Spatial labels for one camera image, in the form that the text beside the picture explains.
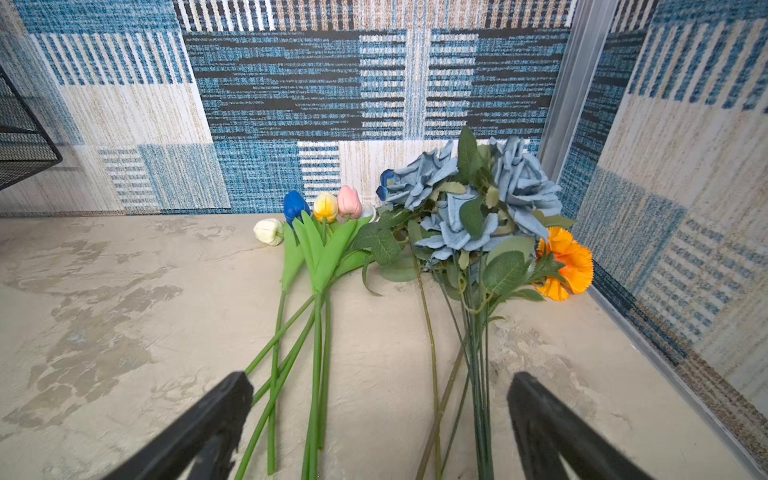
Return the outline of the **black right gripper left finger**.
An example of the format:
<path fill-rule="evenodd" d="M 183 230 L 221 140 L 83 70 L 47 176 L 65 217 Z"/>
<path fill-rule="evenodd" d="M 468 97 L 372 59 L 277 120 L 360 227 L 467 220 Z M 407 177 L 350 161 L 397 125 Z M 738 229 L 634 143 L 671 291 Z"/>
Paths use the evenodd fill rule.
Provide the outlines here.
<path fill-rule="evenodd" d="M 108 479 L 226 479 L 254 393 L 244 372 L 226 376 Z"/>

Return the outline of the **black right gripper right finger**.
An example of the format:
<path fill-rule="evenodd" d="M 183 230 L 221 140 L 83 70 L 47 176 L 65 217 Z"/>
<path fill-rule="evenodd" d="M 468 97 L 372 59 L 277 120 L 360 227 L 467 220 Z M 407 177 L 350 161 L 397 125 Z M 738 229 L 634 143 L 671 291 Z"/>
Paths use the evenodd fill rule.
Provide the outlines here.
<path fill-rule="evenodd" d="M 527 479 L 650 477 L 530 373 L 514 375 L 507 402 Z"/>

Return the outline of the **yellow artificial tulip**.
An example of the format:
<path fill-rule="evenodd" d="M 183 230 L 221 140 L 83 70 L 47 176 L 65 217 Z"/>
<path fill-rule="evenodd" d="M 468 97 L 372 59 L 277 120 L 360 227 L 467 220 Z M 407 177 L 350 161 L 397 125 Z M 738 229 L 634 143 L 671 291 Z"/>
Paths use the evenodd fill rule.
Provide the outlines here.
<path fill-rule="evenodd" d="M 303 479 L 319 478 L 319 452 L 323 448 L 327 417 L 328 370 L 325 353 L 327 327 L 323 325 L 323 307 L 342 250 L 333 239 L 327 240 L 329 224 L 336 220 L 338 202 L 329 192 L 314 201 L 312 214 L 302 211 L 294 221 L 310 277 L 314 298 L 313 380 L 310 419 L 306 439 Z"/>

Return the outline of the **pink artificial tulip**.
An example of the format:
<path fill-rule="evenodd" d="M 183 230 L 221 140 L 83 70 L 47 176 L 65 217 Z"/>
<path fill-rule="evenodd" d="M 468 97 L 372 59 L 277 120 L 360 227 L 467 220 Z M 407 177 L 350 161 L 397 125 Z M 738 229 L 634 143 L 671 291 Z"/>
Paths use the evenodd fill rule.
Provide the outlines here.
<path fill-rule="evenodd" d="M 369 217 L 365 217 L 364 207 L 359 198 L 358 192 L 349 187 L 342 186 L 338 193 L 333 194 L 338 202 L 338 214 L 336 220 L 329 224 L 329 232 L 326 237 L 327 240 L 335 240 L 337 246 L 342 250 L 337 267 L 334 271 L 333 278 L 329 285 L 327 298 L 323 307 L 323 325 L 327 327 L 327 340 L 325 353 L 328 355 L 326 359 L 326 365 L 328 370 L 328 394 L 327 394 L 327 417 L 325 423 L 324 442 L 327 430 L 328 421 L 328 403 L 329 403 L 329 389 L 330 389 L 330 370 L 331 370 L 331 350 L 332 350 L 332 317 L 331 317 L 331 300 L 330 293 L 332 285 L 341 276 L 356 270 L 363 266 L 369 258 L 369 255 L 359 249 L 353 248 L 353 243 L 357 234 L 361 228 L 365 226 L 369 221 Z M 312 214 L 312 204 L 308 204 L 309 214 Z M 292 229 L 296 235 L 298 245 L 301 247 L 298 234 L 294 230 L 294 221 L 292 223 Z M 264 395 L 268 395 L 268 401 L 261 414 L 257 426 L 249 442 L 245 448 L 242 459 L 238 465 L 235 477 L 242 479 L 245 477 L 251 458 L 255 452 L 259 439 L 265 435 L 268 435 L 268 422 L 269 416 L 272 413 L 274 407 L 277 407 L 280 395 L 287 383 L 288 377 L 295 365 L 300 353 L 308 338 L 313 339 L 314 345 L 314 326 L 313 326 L 313 307 L 314 298 L 312 293 L 312 287 L 310 277 L 306 265 L 298 273 L 285 306 L 284 325 L 286 326 L 285 333 L 280 341 L 280 372 L 279 378 L 276 381 L 271 381 L 270 377 L 265 384 L 260 387 L 254 394 L 253 401 L 258 402 Z M 305 470 L 305 452 L 303 454 L 303 464 L 301 477 L 303 478 L 303 472 Z M 320 452 L 319 452 L 319 472 L 320 472 Z"/>

